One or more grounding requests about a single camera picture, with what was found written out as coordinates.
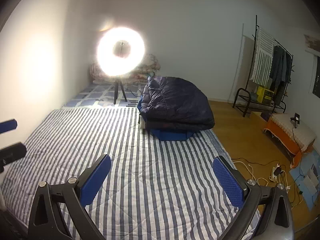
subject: glowing ring light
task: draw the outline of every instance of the glowing ring light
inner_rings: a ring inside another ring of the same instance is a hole
[[[127,41],[131,47],[126,58],[113,54],[118,41]],[[119,76],[133,70],[142,60],[145,52],[140,35],[128,28],[119,27],[108,31],[98,45],[98,62],[101,69],[109,76]]]

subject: folded down jacket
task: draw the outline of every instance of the folded down jacket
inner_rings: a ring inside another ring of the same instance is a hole
[[[176,77],[149,78],[140,114],[148,130],[200,131],[214,126],[207,97],[191,82]]]

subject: striped bedsheet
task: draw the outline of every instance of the striped bedsheet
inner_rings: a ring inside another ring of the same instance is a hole
[[[78,177],[101,155],[111,171],[89,216],[106,239],[217,239],[237,212],[211,163],[229,155],[211,130],[185,142],[161,142],[139,129],[134,107],[52,111],[26,141],[1,186],[8,210],[28,225],[38,183]],[[72,236],[80,239],[64,204]],[[256,216],[244,238],[250,237]]]

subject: black metal clothes rack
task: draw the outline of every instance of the black metal clothes rack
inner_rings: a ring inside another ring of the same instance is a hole
[[[250,114],[251,113],[251,112],[248,112],[249,109],[267,111],[267,109],[263,109],[263,108],[250,107],[250,104],[270,107],[270,110],[268,110],[268,111],[270,111],[272,114],[276,113],[276,111],[275,111],[276,109],[281,109],[283,111],[283,113],[284,113],[286,108],[287,108],[287,105],[285,104],[285,102],[283,100],[284,100],[284,97],[287,97],[286,92],[287,92],[288,84],[291,84],[290,80],[286,84],[284,95],[282,96],[282,99],[281,99],[281,102],[280,102],[280,103],[283,103],[283,105],[284,105],[283,107],[280,106],[280,105],[275,104],[273,101],[271,102],[270,105],[268,105],[268,104],[260,103],[260,102],[258,102],[256,100],[253,100],[251,98],[250,92],[247,90],[248,84],[249,84],[249,80],[250,80],[251,71],[252,71],[252,67],[253,67],[254,56],[255,56],[255,52],[256,52],[257,30],[258,30],[257,28],[258,27],[260,28],[260,26],[258,25],[258,16],[256,15],[256,31],[255,31],[255,35],[254,36],[252,35],[254,37],[254,48],[253,48],[253,54],[252,54],[252,60],[251,60],[250,71],[249,71],[249,74],[248,74],[247,84],[245,85],[245,88],[239,88],[238,89],[237,94],[236,94],[236,98],[235,98],[235,100],[233,102],[233,105],[232,105],[232,108],[236,107],[237,109],[239,109],[243,113],[243,117],[245,117],[246,114]],[[274,40],[278,43],[279,46],[281,46],[290,55],[290,57],[292,59],[292,62],[293,62],[293,55],[290,52],[288,52],[287,49],[285,47],[283,47],[276,39],[274,39]],[[246,92],[248,94],[248,96],[240,95],[239,94],[240,91]],[[236,105],[238,97],[240,97],[243,100],[245,100],[247,102],[247,104],[245,106],[244,105]]]

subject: silver screw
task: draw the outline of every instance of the silver screw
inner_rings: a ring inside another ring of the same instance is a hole
[[[68,179],[68,182],[69,182],[70,184],[75,184],[76,181],[77,181],[77,178],[75,178],[75,177],[72,177],[72,178]]]
[[[248,180],[248,184],[249,184],[250,186],[255,186],[255,185],[256,185],[256,181],[253,180],[253,179],[249,179],[249,180]]]
[[[283,185],[282,183],[279,183],[279,184],[278,184],[278,188],[279,188],[279,189],[284,189],[284,185]]]
[[[44,187],[45,185],[47,185],[47,183],[46,183],[45,181],[41,181],[41,182],[39,183],[39,187]]]

